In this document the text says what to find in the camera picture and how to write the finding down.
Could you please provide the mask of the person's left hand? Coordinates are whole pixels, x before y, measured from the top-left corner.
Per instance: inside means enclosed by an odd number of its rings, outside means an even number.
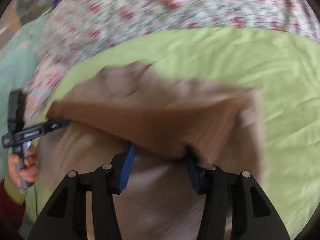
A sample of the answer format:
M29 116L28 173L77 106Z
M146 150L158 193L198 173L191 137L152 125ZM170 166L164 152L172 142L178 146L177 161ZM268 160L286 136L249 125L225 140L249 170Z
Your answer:
M39 178L38 155L33 145L28 148L28 155L23 161L25 168L18 170L17 165L20 160L19 156L13 153L7 157L9 178L18 188L21 188L22 180L35 183Z

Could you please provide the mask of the red sleeved left forearm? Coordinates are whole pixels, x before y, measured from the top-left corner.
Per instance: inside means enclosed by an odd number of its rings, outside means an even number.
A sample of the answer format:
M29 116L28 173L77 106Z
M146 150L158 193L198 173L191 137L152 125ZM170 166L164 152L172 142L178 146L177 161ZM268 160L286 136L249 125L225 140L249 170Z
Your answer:
M1 181L1 239L23 239L19 234L25 213L25 195L6 177Z

